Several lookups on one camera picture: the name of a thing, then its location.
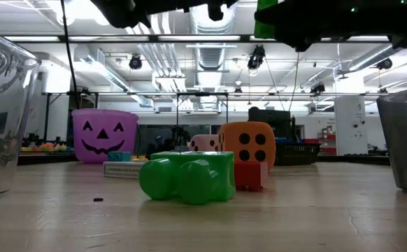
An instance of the fluorescent light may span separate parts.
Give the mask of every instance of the fluorescent light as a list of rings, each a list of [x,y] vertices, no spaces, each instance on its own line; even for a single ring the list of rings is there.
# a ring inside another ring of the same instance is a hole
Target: fluorescent light
[[[197,48],[220,48],[220,49],[223,49],[223,48],[237,48],[238,46],[237,45],[206,45],[206,44],[204,44],[204,45],[199,45],[199,44],[196,44],[196,45],[187,45],[187,48],[193,48],[193,49],[197,49]]]
[[[70,36],[71,42],[143,42],[149,41],[148,36]]]
[[[255,36],[250,36],[250,41],[276,41],[273,38],[255,38]]]
[[[118,95],[127,95],[127,93],[126,92],[100,92],[99,95],[118,96]]]
[[[241,93],[231,92],[231,93],[229,93],[229,95],[239,96],[239,95],[241,95]],[[263,95],[269,95],[269,93],[261,93],[261,92],[258,92],[258,93],[243,93],[242,95],[263,96]]]
[[[237,35],[179,35],[159,36],[159,41],[239,41],[241,36]]]
[[[137,92],[137,95],[155,95],[155,96],[163,96],[163,95],[176,95],[174,92]]]
[[[57,36],[5,36],[12,42],[60,42]]]
[[[352,36],[348,41],[389,41],[386,36]]]

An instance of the pipe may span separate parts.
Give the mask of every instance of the pipe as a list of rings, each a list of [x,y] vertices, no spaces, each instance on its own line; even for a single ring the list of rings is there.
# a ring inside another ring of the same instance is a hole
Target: pipe
[[[168,46],[168,49],[169,49],[169,53],[170,53],[171,56],[172,56],[172,60],[173,60],[174,66],[176,67],[177,75],[178,75],[179,77],[182,77],[182,76],[183,76],[183,74],[182,74],[182,69],[180,69],[180,65],[179,65],[179,63],[178,63],[176,48],[174,47],[174,44],[168,44],[167,46]]]
[[[165,34],[171,34],[171,29],[169,29],[169,13],[165,12],[162,14],[162,28]],[[174,44],[166,44],[164,45],[164,52],[166,53],[166,59],[171,60],[168,62],[171,68],[174,69],[176,75],[182,77],[182,70],[180,69],[180,65],[177,60],[177,53],[176,49],[174,48]]]
[[[159,48],[155,44],[150,44],[149,45],[151,48],[151,52],[153,52],[153,55],[157,58],[157,61],[160,63],[161,70],[163,71],[165,76],[169,76],[169,70],[166,64],[164,63],[162,54],[160,54]]]
[[[143,45],[138,44],[137,47],[138,47],[138,49],[140,50],[141,54],[145,56],[146,61],[148,62],[150,68],[151,68],[153,71],[157,72],[158,76],[161,76],[159,69],[157,69],[157,68],[155,67],[155,65],[152,63],[152,59],[150,59],[150,56],[149,56],[149,55],[147,54],[147,52],[145,51],[145,48],[143,47]]]
[[[403,48],[394,49],[392,45],[380,45],[373,50],[353,60],[350,65],[349,71],[361,71],[365,68],[371,67],[388,57],[400,52]]]
[[[190,9],[190,22],[193,34],[230,34],[234,26],[236,4],[232,5],[224,12],[224,17],[220,21],[212,21],[208,17],[208,7],[206,5],[197,6]],[[195,49],[197,59],[196,70],[218,70],[225,61],[224,48],[197,48]],[[222,81],[221,73],[197,73],[197,81],[205,88],[214,90]]]
[[[163,69],[160,67],[157,59],[155,59],[154,54],[152,53],[152,51],[150,50],[149,45],[141,45],[144,46],[145,48],[145,52],[147,55],[149,55],[149,58],[152,60],[152,63],[154,64],[155,68],[158,69],[158,71],[160,72],[160,76],[166,76],[165,72],[163,71]]]
[[[345,74],[346,73],[348,74],[351,72],[356,72],[356,71],[361,71],[365,68],[371,67],[371,66],[387,59],[388,57],[398,53],[401,50],[402,50],[402,48],[393,49],[393,47],[391,45],[377,46],[374,49],[363,54],[362,56],[358,57],[357,59],[354,59],[353,61],[351,61],[351,63],[349,63],[349,66],[345,67],[346,69],[348,69],[347,71],[345,71]],[[344,63],[345,62],[333,62],[330,65],[328,65],[328,67],[337,67],[340,65],[339,69],[344,69],[343,68]],[[327,70],[328,70],[328,68],[321,70],[320,72],[318,72],[317,74],[315,74],[314,76],[309,78],[305,83],[301,84],[300,88],[303,89],[303,87],[306,84],[310,83],[311,81],[313,81],[316,78],[324,79],[324,78],[328,77],[331,74],[331,72],[327,71]]]
[[[151,24],[152,24],[152,30],[154,31],[155,34],[161,34],[160,28],[159,28],[159,18],[158,14],[151,15]],[[174,76],[176,74],[176,70],[173,68],[171,65],[172,60],[169,54],[167,53],[166,50],[163,50],[164,45],[158,45],[158,44],[152,44],[151,48],[152,51],[156,54],[158,60],[160,61],[161,66],[164,69],[164,72],[167,73],[168,76],[171,76],[171,74]],[[165,55],[166,61],[168,62],[169,66],[171,69],[168,69],[166,66],[162,54]]]
[[[130,30],[130,28],[126,28],[126,31],[128,34],[130,34],[131,32],[135,33],[135,34],[143,34],[140,30],[140,25],[138,24],[137,26],[135,26],[132,30]],[[157,60],[155,59],[154,55],[152,54],[152,52],[150,51],[150,48],[148,45],[146,44],[138,44],[138,49],[141,51],[141,53],[145,56],[146,60],[148,61],[148,64],[150,65],[150,67],[152,69],[154,69],[159,76],[165,76],[164,71],[162,71],[162,69],[160,68],[160,66],[158,65]]]

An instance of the ceiling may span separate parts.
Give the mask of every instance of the ceiling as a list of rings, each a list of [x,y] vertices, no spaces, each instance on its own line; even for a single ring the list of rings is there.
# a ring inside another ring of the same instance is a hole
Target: ceiling
[[[62,35],[63,27],[57,22],[57,15],[53,10],[47,10],[46,1],[27,0],[0,0],[0,34],[2,35]],[[241,0],[236,9],[233,34],[253,34],[255,28],[254,1]],[[169,13],[169,27],[173,34],[190,33],[189,13],[172,11]],[[109,25],[97,24],[94,20],[75,20],[69,26],[71,36],[86,35],[127,35],[124,29],[115,29]],[[257,76],[249,76],[247,59],[255,48],[255,45],[263,44],[266,51],[266,61],[260,66]],[[154,92],[150,84],[152,69],[142,55],[143,67],[139,70],[131,70],[128,66],[133,54],[141,54],[135,43],[93,43],[94,48],[99,48],[106,55],[106,65],[111,67],[123,77],[131,88],[144,92]],[[187,48],[189,43],[175,44],[176,55],[186,77],[188,90],[196,90],[199,80],[196,78],[196,60],[193,49]],[[241,88],[246,92],[301,92],[309,91],[314,84],[308,83],[315,74],[326,69],[330,64],[338,61],[350,62],[373,50],[381,43],[319,43],[311,46],[308,51],[299,55],[287,45],[281,43],[233,43],[235,48],[227,50],[222,75],[221,91],[233,92],[235,82],[241,81]],[[68,62],[65,45],[63,43],[23,43],[21,46],[37,52],[51,54],[63,62]],[[377,92],[378,86],[389,86],[390,92],[407,89],[407,85],[390,88],[391,84],[407,79],[407,49],[390,57],[394,66],[390,70],[378,73],[377,69],[365,69],[360,71],[360,78],[364,78],[365,90]],[[296,78],[296,66],[298,61],[298,74]],[[92,73],[84,71],[80,75],[80,85],[89,87],[90,90],[106,92],[111,90],[111,84],[105,78],[95,78]],[[334,92],[334,78],[327,74],[321,80],[327,89],[326,92]]]

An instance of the white pillar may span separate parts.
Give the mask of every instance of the white pillar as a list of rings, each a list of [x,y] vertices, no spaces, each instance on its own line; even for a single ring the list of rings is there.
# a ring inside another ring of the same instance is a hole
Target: white pillar
[[[337,155],[368,154],[364,97],[337,97],[334,103]]]
[[[47,66],[40,72],[40,77],[34,89],[34,100],[31,105],[25,136],[27,133],[36,132],[40,138],[43,138],[45,133],[45,108],[48,96],[42,95],[42,93],[67,92],[70,90],[70,82],[70,72],[56,64]],[[57,94],[53,94],[50,97],[50,101],[53,103],[50,105],[48,116],[47,140],[52,141],[56,137],[61,137],[62,141],[66,141],[69,97],[65,94],[57,99],[56,97]]]

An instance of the wooden table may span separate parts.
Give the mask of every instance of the wooden table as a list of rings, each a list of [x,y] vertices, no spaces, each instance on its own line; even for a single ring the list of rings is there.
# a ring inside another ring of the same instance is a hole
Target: wooden table
[[[101,166],[24,166],[0,196],[0,251],[407,251],[407,192],[388,167],[319,163],[195,207],[152,202]]]

